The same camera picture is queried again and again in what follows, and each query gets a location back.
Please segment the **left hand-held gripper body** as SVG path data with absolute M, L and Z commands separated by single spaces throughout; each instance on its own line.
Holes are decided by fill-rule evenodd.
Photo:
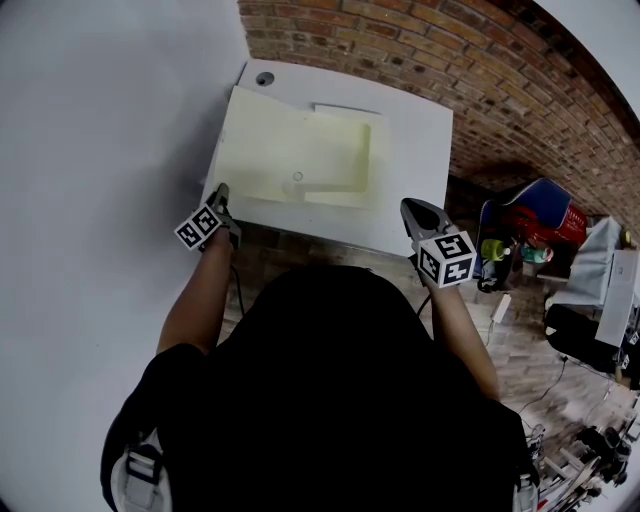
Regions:
M 203 252 L 207 241 L 221 228 L 228 230 L 230 243 L 238 250 L 241 229 L 224 206 L 201 204 L 175 228 L 174 234 L 187 250 Z

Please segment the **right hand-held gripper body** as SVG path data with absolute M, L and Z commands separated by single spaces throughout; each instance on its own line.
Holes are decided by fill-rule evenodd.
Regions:
M 472 278 L 477 253 L 466 231 L 413 241 L 412 249 L 410 260 L 424 286 L 442 289 Z

